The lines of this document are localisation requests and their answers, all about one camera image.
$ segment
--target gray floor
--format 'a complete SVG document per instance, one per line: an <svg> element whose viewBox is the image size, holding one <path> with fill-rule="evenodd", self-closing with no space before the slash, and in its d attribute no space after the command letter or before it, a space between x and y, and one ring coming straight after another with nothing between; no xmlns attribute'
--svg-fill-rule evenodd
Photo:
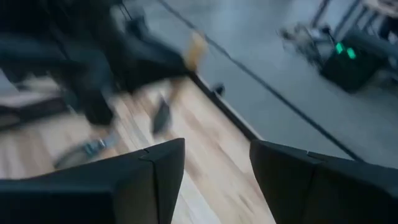
<svg viewBox="0 0 398 224"><path fill-rule="evenodd" d="M300 56L283 50L276 30L309 21L317 8L310 4L313 1L167 2L366 162L398 167L398 97L377 85L348 95L320 77ZM325 20L334 27L349 3L334 1ZM158 3L148 5L146 11L154 33L181 50L186 48L191 30L181 20ZM265 140L348 157L212 46L200 75L210 84L223 82L227 102Z"/></svg>

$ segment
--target black cable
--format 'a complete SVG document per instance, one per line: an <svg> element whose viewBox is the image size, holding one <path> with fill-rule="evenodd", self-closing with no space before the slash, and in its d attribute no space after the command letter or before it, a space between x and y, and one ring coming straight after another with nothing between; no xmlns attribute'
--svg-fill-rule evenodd
<svg viewBox="0 0 398 224"><path fill-rule="evenodd" d="M191 23L188 19L184 18L178 11L176 11L173 7L171 7L164 0L159 0L159 2L163 5L163 7L166 8L166 10L168 10L171 14L173 14L175 17L177 17L183 23L185 23L186 26L188 26L191 29L198 30L197 27L193 23ZM313 119L311 119L309 116L307 116L304 112L302 112L300 109L298 109L296 106L294 106L289 100L287 100L284 96L282 96L282 94L280 94L277 90L275 90L273 87L271 87L270 84L266 83L259 75L256 75L254 72L252 72L250 69L248 69L247 66L245 66L240 61L232 58L230 56L230 54L224 48L222 48L219 44L217 44L214 40L210 39L205 34L204 34L204 37L210 45L212 45L214 48L216 48L218 51L220 51L224 56L226 56L229 61L234 63L242 71L244 71L247 75L249 75L253 80L257 81L266 90L271 92L271 94L273 94L276 98L278 98L278 100L283 102L284 105L289 107L292 111L294 111L297 115L299 115L304 121L306 121L310 126L312 126L314 129L316 129L321 135L323 135L325 138L327 138L329 141L331 141L339 149L341 149L342 151L347 153L347 155L352 157L354 160L359 161L359 162L365 162L355 152L353 152L351 149L348 149L347 146L345 146L337 138L332 136L325 128L320 126Z"/></svg>
<svg viewBox="0 0 398 224"><path fill-rule="evenodd" d="M120 11L121 11L122 14L123 14L124 20L126 21L126 20L127 20L127 16L126 16L125 13L123 12L123 8L122 8L121 5L119 5L119 9L120 9Z"/></svg>
<svg viewBox="0 0 398 224"><path fill-rule="evenodd" d="M124 4L124 2L122 3L124 9L126 10L127 14L129 15L130 19L132 20L132 16L130 15L130 12L127 10L126 5Z"/></svg>

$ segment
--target metal stand leg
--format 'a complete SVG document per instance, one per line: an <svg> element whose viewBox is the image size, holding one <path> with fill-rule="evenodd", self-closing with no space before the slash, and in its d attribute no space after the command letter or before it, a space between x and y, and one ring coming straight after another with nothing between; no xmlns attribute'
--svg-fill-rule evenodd
<svg viewBox="0 0 398 224"><path fill-rule="evenodd" d="M341 18L339 24L336 27L335 33L333 34L334 37L338 37L342 28L346 24L347 20L349 17L352 15L352 13L355 11L355 9L359 6L362 0L355 0L355 2L349 7L349 9L346 11L344 14L343 18Z"/></svg>
<svg viewBox="0 0 398 224"><path fill-rule="evenodd" d="M317 13L315 14L315 16L313 17L313 19L311 21L312 28L318 27L319 20L320 20L321 16L324 14L326 8L329 6L330 2L331 2L331 0L323 0L321 2Z"/></svg>
<svg viewBox="0 0 398 224"><path fill-rule="evenodd" d="M379 14L376 11L372 12L371 17L366 21L365 26L362 28L363 31L368 32L369 27L372 25L373 21L377 18Z"/></svg>
<svg viewBox="0 0 398 224"><path fill-rule="evenodd" d="M355 26L359 26L358 23L360 22L360 20L362 19L363 16L365 16L365 14L367 13L368 9L366 7L362 7L361 12L359 13L358 17L355 19L355 21L353 22L353 25L351 25L350 28L353 28Z"/></svg>

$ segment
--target green light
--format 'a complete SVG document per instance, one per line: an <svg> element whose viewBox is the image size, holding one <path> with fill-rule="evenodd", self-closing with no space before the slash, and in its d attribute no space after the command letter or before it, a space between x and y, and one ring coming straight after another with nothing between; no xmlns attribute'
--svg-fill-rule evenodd
<svg viewBox="0 0 398 224"><path fill-rule="evenodd" d="M351 59L355 59L356 58L355 52L354 52L354 50L352 48L347 49L347 54L348 54L348 56Z"/></svg>
<svg viewBox="0 0 398 224"><path fill-rule="evenodd" d="M337 53L338 53L338 54L341 54L341 53L343 52L343 50L344 50L343 44L337 43L337 44L336 44L336 51L337 51Z"/></svg>

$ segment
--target person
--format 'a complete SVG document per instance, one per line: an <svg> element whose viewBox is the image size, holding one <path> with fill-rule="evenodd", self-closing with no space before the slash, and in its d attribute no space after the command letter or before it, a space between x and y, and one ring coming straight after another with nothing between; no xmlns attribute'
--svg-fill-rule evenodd
<svg viewBox="0 0 398 224"><path fill-rule="evenodd" d="M76 96L95 132L96 140L67 152L56 161L56 168L74 166L76 160L84 162L114 144L115 114L107 101L113 93L133 94L146 84L172 80L169 99L162 101L157 113L164 127L182 80L196 69L176 50L149 35L144 16L135 17L121 30L111 15L119 1L2 1L6 7L1 11L7 13L0 23L7 29L0 28L0 67L50 71ZM22 10L27 2L34 6L28 11L36 9L28 16ZM30 26L30 17L39 19Z"/></svg>

